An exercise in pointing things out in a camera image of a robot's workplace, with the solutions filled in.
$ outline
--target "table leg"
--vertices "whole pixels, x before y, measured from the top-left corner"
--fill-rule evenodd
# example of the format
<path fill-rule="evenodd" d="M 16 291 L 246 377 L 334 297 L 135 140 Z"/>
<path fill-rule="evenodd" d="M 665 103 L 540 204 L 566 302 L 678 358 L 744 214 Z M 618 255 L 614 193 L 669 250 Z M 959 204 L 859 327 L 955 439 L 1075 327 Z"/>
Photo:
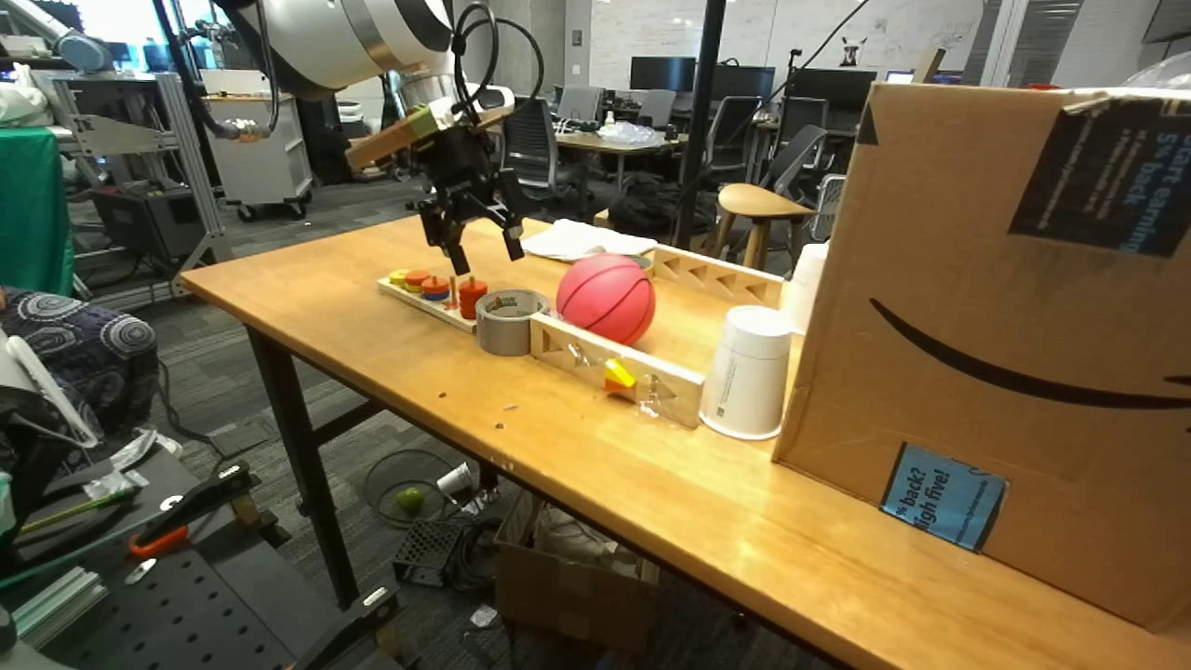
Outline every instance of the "table leg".
<path fill-rule="evenodd" d="M 298 382 L 298 370 L 290 350 L 277 348 L 271 340 L 248 330 L 253 353 L 256 353 L 256 370 L 268 392 L 268 405 L 277 418 L 277 427 L 282 436 L 298 493 L 303 493 L 303 505 L 308 513 L 308 526 L 319 539 L 339 607 L 351 607 L 361 587 L 339 532 L 339 518 L 334 518 L 334 499 L 331 499 L 331 485 L 326 485 L 326 468 L 319 458 L 319 436 L 308 423 L 308 408 L 304 408 L 304 395 Z"/>

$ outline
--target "blue label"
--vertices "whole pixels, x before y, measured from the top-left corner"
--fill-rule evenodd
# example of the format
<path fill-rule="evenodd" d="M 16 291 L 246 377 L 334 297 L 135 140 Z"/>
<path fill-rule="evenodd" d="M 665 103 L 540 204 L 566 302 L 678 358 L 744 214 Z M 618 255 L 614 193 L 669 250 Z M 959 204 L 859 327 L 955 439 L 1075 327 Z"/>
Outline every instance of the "blue label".
<path fill-rule="evenodd" d="M 1006 482 L 908 444 L 900 447 L 881 510 L 975 552 L 994 528 L 1001 493 Z"/>

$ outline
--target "wooden table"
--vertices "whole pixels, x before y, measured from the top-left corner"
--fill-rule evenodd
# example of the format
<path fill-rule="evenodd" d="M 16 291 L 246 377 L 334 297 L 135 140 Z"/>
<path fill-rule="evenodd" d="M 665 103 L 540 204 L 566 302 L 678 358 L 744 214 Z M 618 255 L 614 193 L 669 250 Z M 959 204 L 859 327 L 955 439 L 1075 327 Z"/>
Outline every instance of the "wooden table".
<path fill-rule="evenodd" d="M 607 152 L 618 159 L 618 191 L 627 191 L 627 165 L 629 157 L 648 157 L 648 152 L 669 152 L 678 147 L 685 147 L 685 134 L 665 137 L 665 140 L 614 140 L 614 137 L 599 137 L 599 134 L 553 134 L 558 150 L 572 150 L 572 152 Z"/>
<path fill-rule="evenodd" d="M 465 250 L 491 288 L 552 294 L 561 274 L 552 262 L 509 266 L 491 224 L 474 224 Z M 402 220 L 184 274 L 248 327 L 343 604 L 356 587 L 316 444 L 385 405 L 854 666 L 1191 666 L 1182 640 L 769 467 L 773 444 L 678 427 L 531 358 L 486 358 L 381 294 L 387 267 L 447 262 Z M 664 294 L 639 348 L 706 370 L 720 327 L 722 304 Z M 377 405 L 312 427 L 294 358 Z"/>

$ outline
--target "basketball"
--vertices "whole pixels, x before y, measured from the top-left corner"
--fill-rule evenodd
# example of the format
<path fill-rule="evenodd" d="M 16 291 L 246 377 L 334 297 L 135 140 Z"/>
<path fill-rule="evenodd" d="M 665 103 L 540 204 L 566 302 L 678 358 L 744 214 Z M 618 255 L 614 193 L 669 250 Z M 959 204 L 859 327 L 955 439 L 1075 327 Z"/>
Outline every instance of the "basketball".
<path fill-rule="evenodd" d="M 561 274 L 553 309 L 561 319 L 629 348 L 655 319 L 655 282 L 629 257 L 586 257 Z"/>

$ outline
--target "floor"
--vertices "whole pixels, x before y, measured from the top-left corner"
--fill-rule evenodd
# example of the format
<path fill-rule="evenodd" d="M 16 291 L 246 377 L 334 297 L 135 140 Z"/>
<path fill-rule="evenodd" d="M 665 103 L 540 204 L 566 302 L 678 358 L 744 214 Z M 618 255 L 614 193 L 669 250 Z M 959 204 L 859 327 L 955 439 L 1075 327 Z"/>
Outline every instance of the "floor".
<path fill-rule="evenodd" d="M 419 193 L 416 178 L 374 178 L 345 186 L 319 186 L 312 193 L 304 220 L 253 220 L 237 224 L 227 216 L 227 238 L 233 257 L 298 246 L 308 238 L 374 229 L 396 216 L 406 216 L 408 200 Z M 83 236 L 101 236 L 96 216 L 87 200 L 71 204 Z M 165 397 L 158 402 L 158 423 L 176 436 L 207 436 L 187 439 L 187 467 L 207 472 L 220 458 L 242 458 L 262 475 L 253 499 L 268 505 L 290 539 L 279 554 L 331 601 L 312 532 L 298 513 L 294 482 L 266 402 L 266 387 L 253 370 L 246 330 L 220 309 L 207 309 L 195 297 L 171 297 L 135 309 L 159 335 L 159 361 L 166 370 Z M 303 370 L 304 397 L 316 418 L 334 405 L 352 402 L 334 380 L 324 380 L 312 370 Z M 777 638 L 754 619 L 744 619 L 737 607 L 702 593 L 700 583 L 669 573 L 659 576 L 659 607 L 648 649 L 637 654 L 614 654 L 602 649 L 571 643 L 552 633 L 531 633 L 525 627 L 486 627 L 478 628 L 478 607 L 496 604 L 491 559 L 496 542 L 478 542 L 453 576 L 442 576 L 442 554 L 457 535 L 453 526 L 442 528 L 408 528 L 396 526 L 385 513 L 385 493 L 391 493 L 396 463 L 436 458 L 439 467 L 465 463 L 453 447 L 416 432 L 402 418 L 374 418 L 369 423 L 345 432 L 324 447 L 331 497 L 339 501 L 339 523 L 351 542 L 356 580 L 398 583 L 402 595 L 402 649 L 408 666 L 424 670 L 474 670 L 474 666 L 659 666 L 659 670 L 805 670 L 829 666 L 807 649 Z M 504 513 L 517 501 L 512 485 L 500 485 L 486 513 Z"/>

